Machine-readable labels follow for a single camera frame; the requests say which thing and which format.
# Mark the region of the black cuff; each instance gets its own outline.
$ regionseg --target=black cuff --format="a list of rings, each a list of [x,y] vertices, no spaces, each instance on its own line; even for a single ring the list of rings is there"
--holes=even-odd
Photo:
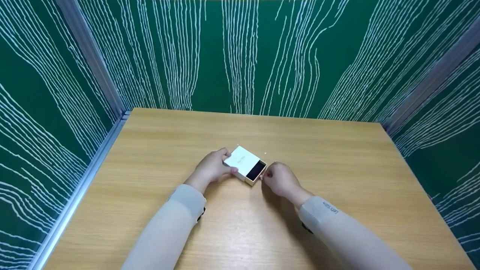
[[[309,233],[313,234],[313,232],[310,231],[310,229],[307,228],[307,226],[305,226],[305,224],[304,224],[303,222],[301,223],[301,226],[302,226],[305,230],[307,230]]]
[[[204,212],[198,217],[197,222],[200,220],[200,218],[205,214],[205,207],[204,207]]]

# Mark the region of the white box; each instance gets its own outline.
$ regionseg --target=white box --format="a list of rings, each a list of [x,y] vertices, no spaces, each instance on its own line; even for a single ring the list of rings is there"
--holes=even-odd
[[[267,167],[267,164],[259,157],[241,146],[235,148],[232,155],[223,162],[230,167],[238,168],[239,170],[235,173],[235,176],[251,186],[256,183],[258,177]]]

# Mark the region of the wooden table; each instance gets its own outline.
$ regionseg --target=wooden table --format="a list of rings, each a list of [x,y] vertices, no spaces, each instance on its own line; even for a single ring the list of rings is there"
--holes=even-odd
[[[140,232],[208,152],[240,144],[386,241],[415,269],[473,265],[377,123],[135,109],[45,269],[119,269]],[[211,185],[178,269],[338,263],[293,207],[257,183]]]

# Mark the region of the right hand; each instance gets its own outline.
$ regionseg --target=right hand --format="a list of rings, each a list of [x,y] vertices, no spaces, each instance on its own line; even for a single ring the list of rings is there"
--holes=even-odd
[[[281,197],[288,197],[292,191],[300,187],[300,182],[290,167],[278,161],[268,166],[261,179]]]
[[[308,198],[313,196],[312,193],[301,187],[290,167],[278,161],[268,166],[260,179],[270,187],[273,193],[286,198],[298,209]]]

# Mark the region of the arm sleeve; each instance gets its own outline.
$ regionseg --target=arm sleeve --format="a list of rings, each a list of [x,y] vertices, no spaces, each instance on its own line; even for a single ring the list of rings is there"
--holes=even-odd
[[[182,184],[158,210],[127,256],[123,270],[173,269],[206,200]]]
[[[321,197],[310,197],[299,217],[349,269],[411,269],[378,236]]]

